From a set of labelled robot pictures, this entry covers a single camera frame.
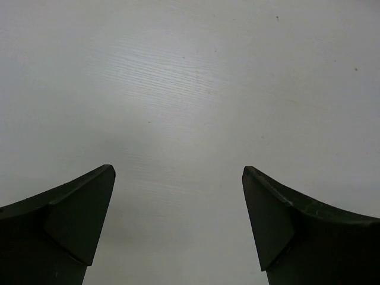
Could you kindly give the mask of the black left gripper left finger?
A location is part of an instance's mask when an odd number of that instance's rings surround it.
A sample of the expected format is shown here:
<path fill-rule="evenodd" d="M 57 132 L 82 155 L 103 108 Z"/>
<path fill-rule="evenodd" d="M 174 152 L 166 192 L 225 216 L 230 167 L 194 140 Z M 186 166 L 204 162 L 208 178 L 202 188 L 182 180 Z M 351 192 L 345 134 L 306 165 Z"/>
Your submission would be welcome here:
<path fill-rule="evenodd" d="M 115 179 L 114 167 L 105 164 L 1 207 L 1 284 L 82 284 Z"/>

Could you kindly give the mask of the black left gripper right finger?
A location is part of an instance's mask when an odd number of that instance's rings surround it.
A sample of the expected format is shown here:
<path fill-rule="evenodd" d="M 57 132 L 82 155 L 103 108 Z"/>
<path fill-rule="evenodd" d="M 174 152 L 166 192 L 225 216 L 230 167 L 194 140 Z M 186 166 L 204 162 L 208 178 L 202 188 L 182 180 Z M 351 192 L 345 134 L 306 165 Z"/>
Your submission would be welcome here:
<path fill-rule="evenodd" d="M 252 166 L 243 191 L 270 284 L 378 284 L 379 219 L 320 202 Z"/>

